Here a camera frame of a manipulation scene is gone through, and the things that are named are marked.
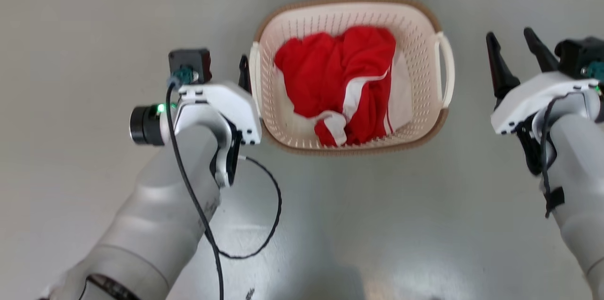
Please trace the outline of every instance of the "white plastic basket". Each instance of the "white plastic basket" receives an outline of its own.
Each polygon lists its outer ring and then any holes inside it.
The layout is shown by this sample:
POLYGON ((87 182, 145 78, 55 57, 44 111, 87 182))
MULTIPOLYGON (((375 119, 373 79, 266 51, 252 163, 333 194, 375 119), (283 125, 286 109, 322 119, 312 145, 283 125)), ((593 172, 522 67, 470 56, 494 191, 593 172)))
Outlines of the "white plastic basket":
POLYGON ((432 12, 413 0, 322 0, 285 6, 266 18, 250 52, 250 81, 267 137, 298 154, 354 155, 403 150, 426 143, 445 123, 453 96, 451 45, 432 12), (290 38, 317 32, 339 35, 354 25, 387 27, 405 56, 412 84, 412 120, 394 133, 362 145, 326 147, 312 126, 290 108, 274 71, 274 56, 290 38), (443 92, 439 50, 445 59, 443 92))

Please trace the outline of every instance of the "gray floor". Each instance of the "gray floor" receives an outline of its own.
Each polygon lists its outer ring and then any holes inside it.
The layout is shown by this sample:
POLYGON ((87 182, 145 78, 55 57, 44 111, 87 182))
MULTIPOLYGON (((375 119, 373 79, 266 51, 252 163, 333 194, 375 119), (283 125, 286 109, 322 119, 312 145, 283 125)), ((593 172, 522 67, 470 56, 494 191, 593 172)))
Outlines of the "gray floor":
MULTIPOLYGON (((130 143, 136 104, 161 101, 168 51, 208 46, 216 79, 237 78, 263 17, 299 0, 0 0, 0 289, 33 299, 81 259, 155 152, 130 143)), ((553 47, 604 36, 602 0, 422 0, 457 61, 441 133, 411 151, 307 158, 246 148, 281 182, 274 241, 225 261, 226 298, 243 300, 590 299, 520 144, 496 136, 484 37, 499 36, 522 79, 538 71, 532 25, 553 47)), ((276 197, 242 164, 212 225, 233 252, 268 231, 276 197)), ((216 299, 204 240, 171 300, 216 299)))

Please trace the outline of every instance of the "brown basket rim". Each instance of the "brown basket rim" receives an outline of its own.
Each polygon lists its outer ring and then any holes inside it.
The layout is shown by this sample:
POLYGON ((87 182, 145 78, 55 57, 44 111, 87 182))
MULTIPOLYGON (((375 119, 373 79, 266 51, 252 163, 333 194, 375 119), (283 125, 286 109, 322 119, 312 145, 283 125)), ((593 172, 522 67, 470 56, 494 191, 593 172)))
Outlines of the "brown basket rim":
MULTIPOLYGON (((294 10, 296 8, 307 8, 309 6, 338 4, 338 3, 396 3, 396 4, 402 4, 402 5, 410 5, 414 8, 417 8, 423 14, 425 14, 426 17, 428 17, 430 23, 432 24, 432 27, 434 27, 434 32, 438 33, 440 31, 442 31, 442 28, 440 27, 440 23, 438 22, 438 19, 432 13, 432 11, 429 8, 427 8, 425 5, 423 5, 423 3, 421 3, 420 1, 417 1, 417 0, 310 0, 310 1, 302 1, 299 3, 293 3, 293 4, 281 6, 277 10, 274 10, 269 16, 267 16, 262 21, 260 27, 258 28, 258 31, 256 32, 256 34, 254 36, 254 41, 259 42, 264 30, 266 29, 266 26, 276 16, 278 16, 279 14, 281 14, 283 12, 286 12, 289 10, 294 10)), ((397 145, 390 145, 388 147, 381 147, 381 148, 358 148, 358 149, 350 149, 350 150, 343 150, 341 148, 300 149, 300 148, 289 147, 288 145, 281 143, 278 139, 276 139, 272 135, 272 133, 270 133, 268 128, 266 128, 264 121, 262 121, 261 124, 262 124, 262 132, 269 135, 268 137, 270 138, 270 141, 272 143, 276 144, 282 150, 287 151, 289 153, 301 154, 301 155, 313 155, 313 156, 356 156, 356 155, 367 155, 367 154, 382 154, 385 152, 407 150, 407 149, 419 147, 420 145, 427 143, 434 136, 436 136, 436 134, 444 126, 448 115, 449 115, 448 108, 441 109, 440 114, 438 114, 438 118, 436 119, 436 123, 431 128, 431 130, 427 134, 425 134, 423 137, 421 137, 420 139, 417 139, 415 141, 408 142, 408 143, 401 143, 401 144, 397 144, 397 145)))

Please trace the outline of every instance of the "black cable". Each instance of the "black cable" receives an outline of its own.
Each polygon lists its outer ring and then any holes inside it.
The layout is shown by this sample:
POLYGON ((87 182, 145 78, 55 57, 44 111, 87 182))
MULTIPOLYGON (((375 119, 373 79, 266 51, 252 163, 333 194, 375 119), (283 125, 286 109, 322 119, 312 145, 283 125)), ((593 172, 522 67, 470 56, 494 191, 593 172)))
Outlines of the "black cable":
POLYGON ((84 297, 84 293, 86 293, 86 286, 88 285, 88 280, 84 281, 84 289, 82 289, 82 294, 80 294, 80 299, 82 300, 82 298, 84 297))
POLYGON ((258 167, 260 167, 263 171, 265 171, 265 173, 272 180, 272 183, 274 184, 275 189, 277 191, 277 198, 278 198, 277 216, 275 217, 275 221, 272 224, 272 228, 270 229, 270 233, 266 237, 265 242, 255 252, 253 252, 251 254, 248 254, 248 255, 242 255, 242 256, 240 256, 240 255, 230 255, 229 253, 226 253, 226 252, 224 252, 222 250, 218 250, 218 252, 220 253, 220 255, 222 255, 223 257, 229 258, 229 259, 234 259, 234 260, 243 260, 243 259, 254 257, 255 255, 258 255, 258 253, 260 253, 268 245, 268 242, 270 241, 270 239, 272 238, 272 236, 275 234, 275 230, 277 229, 277 226, 279 225, 279 218, 281 217, 281 203, 283 203, 283 201, 281 199, 281 190, 279 188, 279 184, 277 183, 277 180, 274 178, 274 176, 270 173, 270 171, 268 169, 266 169, 266 167, 264 167, 260 162, 254 160, 253 158, 245 157, 245 160, 250 161, 250 162, 254 163, 255 165, 257 165, 258 167))
POLYGON ((550 212, 552 212, 550 205, 550 198, 552 196, 552 189, 550 188, 550 177, 547 174, 547 153, 545 150, 545 144, 547 140, 548 131, 547 128, 550 123, 550 115, 552 114, 552 108, 554 104, 558 100, 563 100, 567 98, 570 93, 564 96, 558 96, 550 101, 547 105, 547 109, 545 109, 545 113, 543 115, 543 125, 541 126, 541 173, 543 175, 543 186, 545 187, 545 217, 550 217, 550 212))
POLYGON ((172 141, 172 147, 174 148, 174 156, 176 157, 178 169, 181 171, 181 175, 183 176, 183 181, 185 183, 185 186, 187 187, 189 196, 195 204, 195 208, 197 209, 199 217, 201 218, 203 227, 205 227, 205 237, 208 239, 208 242, 210 242, 210 246, 212 246, 212 250, 214 251, 214 258, 216 259, 216 270, 218 272, 218 287, 220 288, 220 300, 224 300, 224 279, 222 278, 222 264, 220 264, 220 250, 218 249, 218 246, 216 246, 216 241, 214 240, 214 235, 212 234, 212 230, 210 229, 208 219, 205 217, 203 209, 201 208, 201 205, 199 205, 199 201, 197 200, 195 192, 191 187, 191 183, 188 180, 187 173, 185 172, 185 167, 183 165, 183 159, 181 159, 181 153, 178 150, 178 144, 176 143, 176 135, 174 133, 174 124, 172 121, 172 111, 170 108, 170 103, 172 102, 173 89, 174 83, 171 83, 168 87, 168 92, 166 93, 166 117, 168 118, 170 140, 172 141))

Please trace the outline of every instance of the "basket handle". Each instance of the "basket handle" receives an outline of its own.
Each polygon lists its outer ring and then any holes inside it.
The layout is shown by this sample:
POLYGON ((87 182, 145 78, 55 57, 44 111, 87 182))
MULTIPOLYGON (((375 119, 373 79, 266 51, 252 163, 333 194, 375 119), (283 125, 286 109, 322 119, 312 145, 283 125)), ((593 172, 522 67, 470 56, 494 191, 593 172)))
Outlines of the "basket handle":
POLYGON ((256 102, 258 113, 259 115, 262 115, 262 109, 260 107, 260 104, 262 103, 260 44, 258 42, 253 42, 252 48, 250 49, 250 88, 252 98, 254 98, 254 101, 256 102))
POLYGON ((438 54, 439 50, 442 51, 443 57, 445 58, 446 81, 445 92, 442 94, 442 102, 443 108, 448 108, 449 103, 451 103, 451 98, 453 98, 453 87, 455 86, 455 60, 453 59, 453 50, 451 49, 451 44, 449 43, 449 40, 442 31, 436 34, 434 50, 436 58, 436 72, 438 72, 438 78, 440 78, 440 55, 438 54))

